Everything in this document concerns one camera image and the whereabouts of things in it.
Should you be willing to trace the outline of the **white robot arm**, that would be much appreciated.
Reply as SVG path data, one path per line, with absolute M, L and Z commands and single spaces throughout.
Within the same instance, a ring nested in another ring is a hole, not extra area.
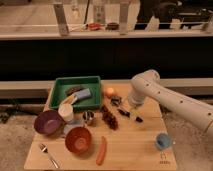
M 147 70 L 133 76 L 132 90 L 128 95 L 129 104 L 140 106 L 146 97 L 150 97 L 213 136 L 213 105 L 165 88 L 159 81 L 160 75 L 156 70 Z

